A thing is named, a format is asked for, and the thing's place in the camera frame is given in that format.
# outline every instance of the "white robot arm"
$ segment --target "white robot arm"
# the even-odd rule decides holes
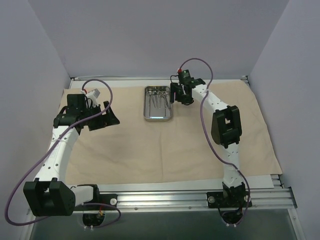
[[[177,76],[179,83],[170,84],[170,102],[178,101],[188,106],[195,99],[201,103],[208,91],[203,107],[212,115],[211,136],[223,150],[220,157],[237,168],[223,164],[223,184],[228,189],[243,186],[243,179],[238,172],[240,168],[238,146],[242,134],[239,109],[221,101],[209,89],[207,90],[207,85],[202,79],[191,77],[189,70],[179,69]]]
[[[70,128],[74,123],[101,112],[100,105],[97,103],[98,96],[97,89],[87,94],[67,95],[67,106],[62,108],[53,121],[49,148],[57,145],[45,158],[34,180],[27,181],[23,187],[33,215],[37,217],[69,216],[76,206],[92,200],[97,201],[95,199],[99,195],[97,185],[85,184],[68,188],[65,185],[65,177],[73,146],[84,126],[88,126],[92,131],[120,123],[109,108],[105,114]],[[105,101],[103,104],[107,108],[109,102]],[[62,136],[65,131],[67,131],[66,134],[60,139],[59,136]]]
[[[192,97],[201,102],[205,97],[207,86],[200,84],[192,89]],[[203,107],[213,116],[213,114],[219,110],[227,109],[228,105],[221,101],[213,92],[209,91],[208,97],[203,103]],[[226,162],[234,164],[239,170],[239,144],[232,143],[225,148],[223,145],[218,145],[219,148],[223,149],[221,158]],[[223,164],[223,183],[228,187],[238,187],[242,184],[243,180],[238,171],[231,165]]]

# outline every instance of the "gray floor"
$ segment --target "gray floor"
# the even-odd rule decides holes
[[[106,218],[116,215],[109,213]],[[84,230],[81,214],[50,217],[33,227],[32,240],[291,240],[296,239],[287,210],[251,210],[237,228],[226,227],[217,212],[124,213],[119,222]]]

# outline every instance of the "metal tray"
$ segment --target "metal tray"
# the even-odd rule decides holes
[[[146,121],[168,121],[172,117],[170,87],[150,85],[144,89],[144,119]]]

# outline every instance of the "white wall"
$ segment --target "white wall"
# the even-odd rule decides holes
[[[288,0],[29,2],[71,77],[169,77],[198,57],[228,79],[251,72]]]
[[[320,1],[290,0],[249,76],[307,239],[319,239]]]
[[[70,78],[27,0],[0,1],[0,232],[19,239],[3,210],[18,179],[45,153],[63,88]],[[9,215],[23,222],[22,189]]]

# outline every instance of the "tan fabric mat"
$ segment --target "tan fabric mat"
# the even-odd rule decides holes
[[[242,136],[240,168],[246,176],[281,174],[266,123],[252,91],[242,81],[213,84],[210,89],[240,109]],[[107,88],[99,89],[102,104]],[[200,103],[173,105],[168,122],[144,120],[144,87],[114,87],[112,110],[120,125],[88,131],[85,127],[73,147],[66,172],[67,184],[164,183],[223,177],[223,166],[206,142]],[[66,95],[79,89],[66,89]],[[207,130],[212,116],[204,117]]]

